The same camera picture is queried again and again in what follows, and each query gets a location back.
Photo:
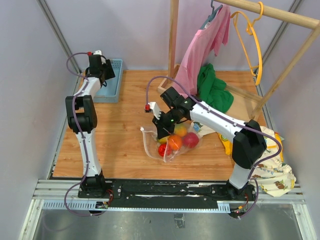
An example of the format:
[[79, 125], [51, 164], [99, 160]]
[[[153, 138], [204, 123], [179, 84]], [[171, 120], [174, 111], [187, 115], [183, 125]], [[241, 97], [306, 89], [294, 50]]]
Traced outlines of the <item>light blue plastic basket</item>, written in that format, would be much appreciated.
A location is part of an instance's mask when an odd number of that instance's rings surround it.
[[93, 99], [94, 103], [117, 103], [119, 101], [123, 76], [123, 60], [112, 59], [111, 65], [115, 77], [106, 80], [106, 86], [102, 86], [96, 93]]

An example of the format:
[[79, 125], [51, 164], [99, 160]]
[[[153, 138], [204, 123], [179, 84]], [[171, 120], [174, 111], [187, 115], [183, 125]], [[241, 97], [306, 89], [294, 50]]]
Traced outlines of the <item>green cloth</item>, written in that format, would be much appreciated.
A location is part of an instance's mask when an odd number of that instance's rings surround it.
[[234, 102], [234, 96], [226, 87], [226, 82], [216, 76], [211, 63], [200, 68], [197, 76], [197, 95], [206, 104], [222, 113], [226, 113]]

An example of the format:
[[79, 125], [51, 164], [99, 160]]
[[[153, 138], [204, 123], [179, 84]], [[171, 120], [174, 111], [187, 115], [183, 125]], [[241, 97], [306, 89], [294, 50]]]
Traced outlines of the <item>red fake fruit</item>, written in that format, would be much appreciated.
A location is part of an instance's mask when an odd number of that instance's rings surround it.
[[190, 149], [195, 148], [199, 141], [199, 137], [194, 132], [188, 132], [182, 139], [183, 145]]

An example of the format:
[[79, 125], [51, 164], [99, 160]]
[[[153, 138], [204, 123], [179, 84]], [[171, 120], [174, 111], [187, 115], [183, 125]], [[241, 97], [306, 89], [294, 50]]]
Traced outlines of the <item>clear zip top bag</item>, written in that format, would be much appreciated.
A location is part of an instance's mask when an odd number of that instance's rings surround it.
[[202, 144], [202, 136], [186, 122], [176, 124], [173, 134], [161, 139], [158, 138], [155, 126], [142, 126], [140, 131], [146, 155], [165, 163], [172, 162]]

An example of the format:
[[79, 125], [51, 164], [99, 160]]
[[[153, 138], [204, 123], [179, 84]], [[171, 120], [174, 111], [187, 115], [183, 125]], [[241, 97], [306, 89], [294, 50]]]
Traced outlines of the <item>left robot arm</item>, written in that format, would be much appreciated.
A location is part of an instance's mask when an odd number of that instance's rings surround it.
[[106, 80], [115, 77], [111, 61], [100, 50], [84, 52], [88, 57], [88, 67], [81, 77], [83, 83], [72, 96], [65, 98], [67, 123], [75, 133], [80, 146], [83, 163], [83, 177], [79, 186], [79, 198], [102, 198], [108, 192], [96, 147], [96, 127], [98, 117], [94, 105], [96, 93], [107, 85]]

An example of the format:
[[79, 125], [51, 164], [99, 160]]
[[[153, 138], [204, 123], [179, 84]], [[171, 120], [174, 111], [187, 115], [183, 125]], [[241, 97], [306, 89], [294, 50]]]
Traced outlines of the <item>green fake fruit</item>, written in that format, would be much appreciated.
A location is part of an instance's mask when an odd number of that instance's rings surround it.
[[183, 138], [188, 133], [188, 129], [184, 124], [176, 124], [174, 127], [174, 134]]

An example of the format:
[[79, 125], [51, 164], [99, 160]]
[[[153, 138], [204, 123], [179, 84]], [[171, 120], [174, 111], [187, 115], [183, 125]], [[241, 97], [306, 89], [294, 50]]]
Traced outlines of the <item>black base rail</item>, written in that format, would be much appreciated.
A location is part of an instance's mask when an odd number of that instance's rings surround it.
[[112, 207], [130, 210], [213, 211], [219, 208], [219, 202], [253, 201], [256, 191], [251, 185], [235, 190], [226, 181], [107, 179], [104, 184], [93, 180], [83, 183], [78, 197], [111, 197]]

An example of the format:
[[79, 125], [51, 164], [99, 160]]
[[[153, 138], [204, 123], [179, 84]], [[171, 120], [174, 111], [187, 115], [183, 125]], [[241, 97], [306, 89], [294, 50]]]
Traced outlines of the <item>teal hanger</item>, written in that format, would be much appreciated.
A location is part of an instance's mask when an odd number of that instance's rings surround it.
[[223, 8], [223, 5], [219, 5], [217, 8], [214, 6], [214, 0], [210, 1], [210, 7], [212, 8], [211, 14], [207, 17], [204, 23], [199, 28], [200, 30], [204, 30], [208, 24], [216, 17], [217, 13]]

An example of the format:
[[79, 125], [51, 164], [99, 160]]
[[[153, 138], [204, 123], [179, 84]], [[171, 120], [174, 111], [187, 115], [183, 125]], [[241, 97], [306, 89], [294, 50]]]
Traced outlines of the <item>pink shirt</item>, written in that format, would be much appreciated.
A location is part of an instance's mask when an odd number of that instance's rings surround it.
[[210, 52], [219, 54], [221, 45], [229, 40], [231, 10], [223, 4], [213, 20], [208, 21], [195, 33], [175, 76], [172, 87], [183, 97], [196, 95], [198, 74]]

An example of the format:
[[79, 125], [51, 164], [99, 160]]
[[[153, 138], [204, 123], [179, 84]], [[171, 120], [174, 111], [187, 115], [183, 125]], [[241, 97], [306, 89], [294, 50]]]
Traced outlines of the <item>orange round fake fruit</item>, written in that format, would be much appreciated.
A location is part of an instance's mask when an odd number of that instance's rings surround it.
[[183, 139], [178, 135], [171, 135], [167, 140], [167, 144], [173, 151], [178, 151], [183, 146]]

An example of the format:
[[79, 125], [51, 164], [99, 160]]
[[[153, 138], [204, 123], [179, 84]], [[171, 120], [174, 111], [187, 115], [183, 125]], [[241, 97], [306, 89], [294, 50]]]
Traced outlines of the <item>dinosaur print cloth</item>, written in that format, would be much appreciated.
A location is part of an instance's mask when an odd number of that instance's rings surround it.
[[[202, 137], [216, 132], [199, 122], [192, 122], [191, 126]], [[281, 147], [283, 146], [282, 139], [277, 132], [274, 132], [266, 126], [261, 126], [260, 129], [263, 133], [268, 134], [279, 141]], [[217, 133], [217, 136], [224, 147], [225, 154], [231, 156], [233, 144], [220, 133]], [[279, 149], [279, 146], [275, 141], [265, 136], [264, 140], [266, 142], [266, 150], [261, 159], [275, 154]], [[284, 162], [283, 150], [281, 150], [280, 154], [277, 156], [259, 163], [258, 166], [255, 167], [251, 178], [257, 180], [259, 190], [273, 197], [281, 197], [293, 190], [297, 180], [292, 168]]]

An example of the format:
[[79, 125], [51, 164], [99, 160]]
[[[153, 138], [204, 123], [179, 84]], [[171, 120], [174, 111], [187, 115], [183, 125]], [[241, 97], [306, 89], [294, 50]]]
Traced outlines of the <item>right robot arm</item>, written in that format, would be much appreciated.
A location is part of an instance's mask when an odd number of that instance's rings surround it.
[[267, 148], [259, 123], [228, 116], [193, 95], [183, 97], [173, 87], [164, 91], [160, 97], [169, 107], [169, 111], [160, 110], [156, 102], [149, 100], [144, 107], [146, 112], [153, 113], [152, 122], [158, 138], [172, 135], [175, 124], [186, 119], [220, 133], [232, 143], [234, 167], [227, 181], [226, 193], [232, 200], [240, 199], [245, 193], [254, 164]]

